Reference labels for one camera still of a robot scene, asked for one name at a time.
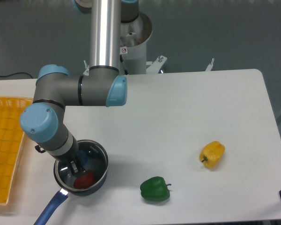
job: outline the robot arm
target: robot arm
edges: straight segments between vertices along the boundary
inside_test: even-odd
[[[68,70],[47,65],[40,70],[33,104],[20,124],[26,135],[72,174],[84,168],[79,162],[78,142],[63,124],[67,105],[120,106],[126,103],[126,77],[119,75],[121,0],[92,2],[89,76],[71,77]]]

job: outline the yellow basket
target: yellow basket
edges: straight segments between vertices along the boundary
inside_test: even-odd
[[[16,163],[24,138],[20,115],[32,98],[0,97],[0,204],[8,202]]]

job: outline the screw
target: screw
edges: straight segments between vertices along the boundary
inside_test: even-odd
[[[158,61],[159,61],[159,62],[162,62],[162,61],[163,61],[163,56],[162,56],[162,55],[158,56]]]
[[[86,63],[86,61],[84,60],[83,62],[84,62],[85,68],[88,69],[89,67],[88,67],[88,64]]]

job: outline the yellow bell pepper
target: yellow bell pepper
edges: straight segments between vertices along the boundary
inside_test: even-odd
[[[221,160],[225,151],[225,146],[220,142],[211,142],[206,145],[199,156],[200,161],[209,169],[214,168]]]

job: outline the red object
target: red object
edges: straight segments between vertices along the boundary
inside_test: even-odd
[[[80,178],[77,178],[74,181],[74,188],[76,189],[85,189],[89,188],[90,186],[94,185],[96,183],[95,181],[95,174],[91,170],[88,170],[85,172],[85,175],[83,175]]]

